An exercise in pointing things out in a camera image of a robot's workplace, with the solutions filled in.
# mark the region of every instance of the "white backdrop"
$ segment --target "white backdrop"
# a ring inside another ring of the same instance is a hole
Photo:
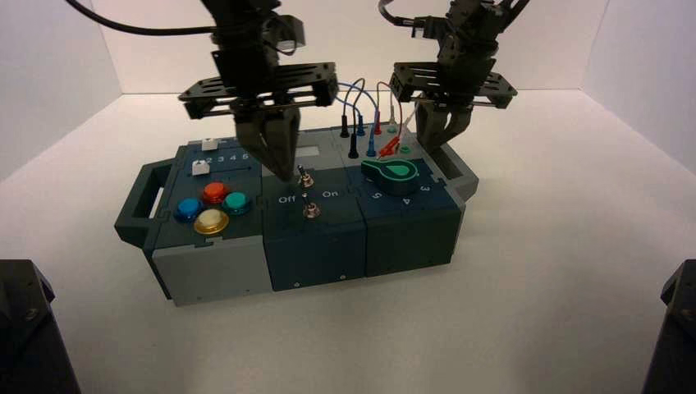
[[[584,89],[696,172],[694,0],[611,0]]]
[[[577,89],[607,0],[532,0],[501,38],[497,71],[519,89]],[[210,25],[199,0],[93,0],[107,18],[147,27]],[[443,16],[447,0],[396,0],[403,16]],[[394,62],[434,61],[437,43],[389,25],[377,0],[287,0],[278,9],[304,22],[307,47],[282,62],[337,63],[341,80],[387,80]],[[102,28],[124,93],[176,93],[217,74],[207,35],[143,37]]]
[[[63,1],[0,0],[0,180],[120,94],[95,23]]]

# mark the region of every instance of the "red wire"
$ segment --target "red wire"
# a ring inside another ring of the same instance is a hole
[[[399,104],[399,134],[394,138],[400,139],[401,138],[401,130],[404,128],[404,109],[401,107],[401,101],[399,101],[399,99],[396,97],[396,94],[394,94],[394,91],[392,90],[391,86],[389,86],[386,82],[379,81],[377,83],[377,101],[378,101],[378,103],[379,103],[379,85],[385,85],[389,89],[389,91],[391,92],[391,95],[394,96],[394,98],[396,99],[396,102]]]

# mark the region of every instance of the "red plug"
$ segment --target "red plug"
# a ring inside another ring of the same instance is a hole
[[[389,144],[379,150],[379,157],[392,156],[395,153],[396,147],[399,145],[399,136],[392,138]]]

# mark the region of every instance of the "red button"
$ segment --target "red button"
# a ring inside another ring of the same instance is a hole
[[[203,201],[206,204],[220,204],[230,193],[221,182],[213,182],[203,189]]]

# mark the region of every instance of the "screw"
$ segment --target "screw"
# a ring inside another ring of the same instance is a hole
[[[26,314],[24,315],[24,320],[27,322],[30,322],[36,318],[36,316],[39,315],[39,310],[36,308],[31,308],[26,311]]]
[[[297,171],[300,172],[300,180],[297,183],[302,185],[302,187],[305,189],[314,186],[314,179],[312,179],[312,176],[305,171],[304,167],[301,165],[297,166]]]
[[[302,200],[304,200],[304,208],[302,209],[302,214],[305,218],[315,219],[322,214],[322,210],[315,203],[310,203],[307,193],[302,193]]]

